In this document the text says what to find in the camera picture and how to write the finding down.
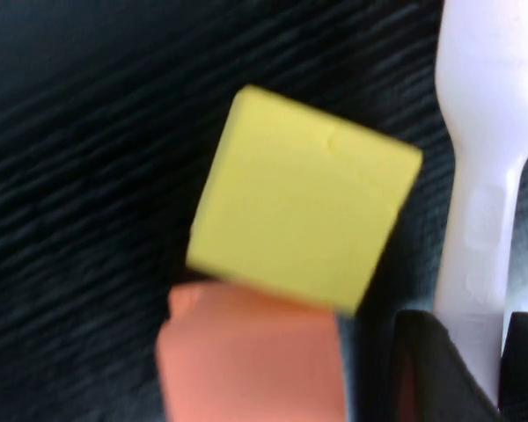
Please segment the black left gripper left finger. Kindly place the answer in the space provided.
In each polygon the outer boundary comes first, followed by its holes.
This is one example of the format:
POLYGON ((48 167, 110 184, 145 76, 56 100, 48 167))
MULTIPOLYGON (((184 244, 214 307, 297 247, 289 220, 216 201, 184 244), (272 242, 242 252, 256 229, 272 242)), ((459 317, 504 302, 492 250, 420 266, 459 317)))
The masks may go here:
POLYGON ((403 310, 395 319, 390 369, 394 421, 502 421, 430 313, 403 310))

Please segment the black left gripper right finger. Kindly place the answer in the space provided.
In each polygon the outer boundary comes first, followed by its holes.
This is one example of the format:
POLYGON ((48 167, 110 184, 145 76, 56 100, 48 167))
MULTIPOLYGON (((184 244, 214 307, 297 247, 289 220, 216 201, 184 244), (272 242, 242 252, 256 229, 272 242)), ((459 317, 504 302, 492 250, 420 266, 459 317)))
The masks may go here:
POLYGON ((499 407, 508 421, 528 421, 528 312, 511 314, 502 353, 499 407))

